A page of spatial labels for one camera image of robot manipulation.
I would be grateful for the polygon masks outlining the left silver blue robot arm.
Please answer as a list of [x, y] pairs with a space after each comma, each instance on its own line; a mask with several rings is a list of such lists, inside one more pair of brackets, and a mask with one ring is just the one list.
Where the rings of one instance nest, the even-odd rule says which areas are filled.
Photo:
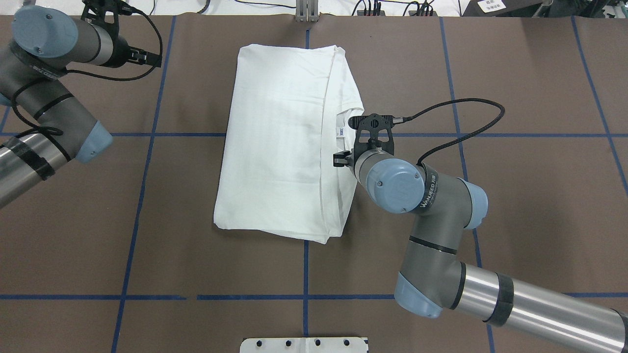
[[1, 49], [1, 104], [27, 130], [1, 144], [0, 204], [7, 206], [76, 159], [88, 163], [112, 145], [112, 134], [61, 83], [70, 63], [119, 68], [126, 63], [161, 67], [163, 53], [130, 46], [119, 16], [150, 17], [123, 0], [85, 0], [81, 17], [51, 7], [24, 5], [14, 14], [12, 38]]

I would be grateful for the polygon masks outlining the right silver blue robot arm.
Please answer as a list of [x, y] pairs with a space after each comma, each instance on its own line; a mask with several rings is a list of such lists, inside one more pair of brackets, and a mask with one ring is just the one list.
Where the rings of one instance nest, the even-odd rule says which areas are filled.
[[627, 351], [626, 313], [458, 259], [464, 231], [477, 228], [487, 214], [482, 188], [379, 149], [341, 151], [333, 163], [350, 168], [383, 210], [415, 216], [394, 290], [395, 301], [405, 310], [429, 319], [444, 309], [458, 310], [489, 326], [581, 352]]

